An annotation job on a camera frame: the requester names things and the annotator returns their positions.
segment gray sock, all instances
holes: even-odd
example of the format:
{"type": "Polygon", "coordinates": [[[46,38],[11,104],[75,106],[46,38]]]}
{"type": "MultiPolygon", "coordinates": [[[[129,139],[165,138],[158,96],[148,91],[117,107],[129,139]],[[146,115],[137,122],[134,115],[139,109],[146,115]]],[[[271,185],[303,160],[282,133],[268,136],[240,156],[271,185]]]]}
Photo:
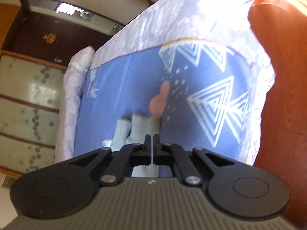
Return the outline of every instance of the gray sock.
{"type": "Polygon", "coordinates": [[[153,137],[156,134],[159,134],[161,118],[159,117],[149,117],[147,119],[147,129],[146,134],[151,135],[153,137]]]}
{"type": "Polygon", "coordinates": [[[126,144],[144,143],[148,118],[139,114],[133,114],[131,120],[131,133],[126,144]]]}
{"type": "Polygon", "coordinates": [[[131,122],[128,119],[118,119],[114,138],[110,148],[112,151],[119,151],[126,143],[127,136],[131,129],[131,122]]]}

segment blue bedsheet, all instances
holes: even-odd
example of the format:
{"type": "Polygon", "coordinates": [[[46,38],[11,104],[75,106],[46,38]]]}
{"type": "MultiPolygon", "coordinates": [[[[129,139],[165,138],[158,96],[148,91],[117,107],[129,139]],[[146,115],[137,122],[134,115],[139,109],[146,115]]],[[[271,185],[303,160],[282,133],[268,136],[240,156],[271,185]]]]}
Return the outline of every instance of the blue bedsheet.
{"type": "Polygon", "coordinates": [[[163,82],[170,89],[161,142],[202,146],[237,159],[249,111],[250,68],[235,51],[206,41],[178,41],[117,57],[90,70],[77,121],[75,156],[112,139],[116,121],[150,116],[163,82]]]}

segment white geometric pattern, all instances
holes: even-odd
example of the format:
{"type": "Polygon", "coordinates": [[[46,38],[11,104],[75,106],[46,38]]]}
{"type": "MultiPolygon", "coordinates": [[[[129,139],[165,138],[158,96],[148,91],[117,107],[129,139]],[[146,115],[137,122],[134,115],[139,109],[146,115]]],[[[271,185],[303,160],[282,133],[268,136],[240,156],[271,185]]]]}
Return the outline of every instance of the white geometric pattern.
{"type": "Polygon", "coordinates": [[[233,76],[228,77],[187,98],[212,147],[216,147],[225,121],[238,143],[241,142],[248,94],[231,101],[233,81],[233,76]]]}
{"type": "Polygon", "coordinates": [[[171,73],[176,52],[198,67],[202,51],[216,63],[222,72],[225,71],[227,53],[234,55],[234,52],[226,46],[208,41],[181,41],[162,47],[159,50],[159,55],[166,69],[171,73]]]}

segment silver rivet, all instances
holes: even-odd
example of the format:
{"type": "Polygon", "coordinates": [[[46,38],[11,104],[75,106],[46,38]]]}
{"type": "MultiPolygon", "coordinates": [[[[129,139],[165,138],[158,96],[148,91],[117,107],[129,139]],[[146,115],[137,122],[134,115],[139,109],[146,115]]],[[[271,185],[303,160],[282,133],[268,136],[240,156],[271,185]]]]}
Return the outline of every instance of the silver rivet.
{"type": "Polygon", "coordinates": [[[193,185],[196,185],[196,184],[199,184],[201,182],[201,179],[198,177],[198,176],[188,176],[185,181],[188,183],[188,184],[193,184],[193,185]]]}
{"type": "Polygon", "coordinates": [[[114,175],[104,175],[100,178],[100,180],[104,183],[114,183],[116,181],[116,177],[114,175]]]}

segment wooden floor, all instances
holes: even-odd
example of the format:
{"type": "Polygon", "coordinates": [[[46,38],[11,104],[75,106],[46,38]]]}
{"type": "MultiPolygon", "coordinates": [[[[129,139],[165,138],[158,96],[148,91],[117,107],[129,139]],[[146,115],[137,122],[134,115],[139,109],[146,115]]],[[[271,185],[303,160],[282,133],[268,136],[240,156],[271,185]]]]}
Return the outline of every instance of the wooden floor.
{"type": "Polygon", "coordinates": [[[276,72],[262,113],[255,166],[286,180],[291,199],[285,217],[307,223],[307,0],[256,0],[251,28],[276,72]]]}

